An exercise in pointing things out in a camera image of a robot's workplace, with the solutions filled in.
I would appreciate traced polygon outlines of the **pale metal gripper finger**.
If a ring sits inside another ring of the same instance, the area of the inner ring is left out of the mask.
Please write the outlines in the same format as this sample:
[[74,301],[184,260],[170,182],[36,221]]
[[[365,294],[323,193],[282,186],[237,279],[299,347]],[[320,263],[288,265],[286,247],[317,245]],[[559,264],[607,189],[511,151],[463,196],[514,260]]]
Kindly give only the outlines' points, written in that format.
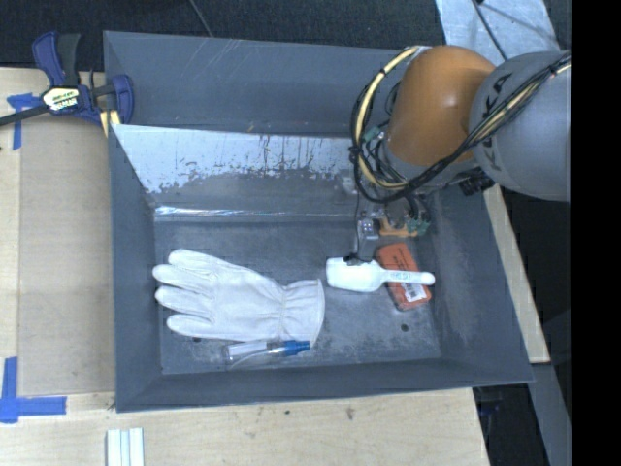
[[357,221],[356,257],[362,262],[370,262],[375,258],[379,241],[379,224],[375,219],[363,217]]

